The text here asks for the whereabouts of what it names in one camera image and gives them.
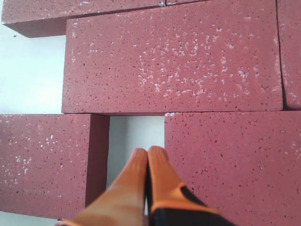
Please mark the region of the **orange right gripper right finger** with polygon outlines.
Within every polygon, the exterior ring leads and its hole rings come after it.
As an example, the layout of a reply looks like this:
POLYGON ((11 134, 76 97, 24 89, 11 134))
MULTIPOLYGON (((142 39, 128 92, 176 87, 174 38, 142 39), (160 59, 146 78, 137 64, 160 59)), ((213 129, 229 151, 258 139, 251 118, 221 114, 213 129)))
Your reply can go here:
POLYGON ((148 150, 150 226, 224 226, 226 219, 199 200, 171 166, 167 151, 148 150))

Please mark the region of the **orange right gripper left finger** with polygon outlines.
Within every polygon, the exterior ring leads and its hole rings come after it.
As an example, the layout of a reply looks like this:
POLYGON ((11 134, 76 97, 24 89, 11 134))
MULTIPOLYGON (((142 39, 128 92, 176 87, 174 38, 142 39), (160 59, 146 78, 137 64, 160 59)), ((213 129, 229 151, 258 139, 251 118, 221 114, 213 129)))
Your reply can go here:
POLYGON ((110 187, 61 226, 142 226, 144 222, 147 151, 136 148, 110 187))

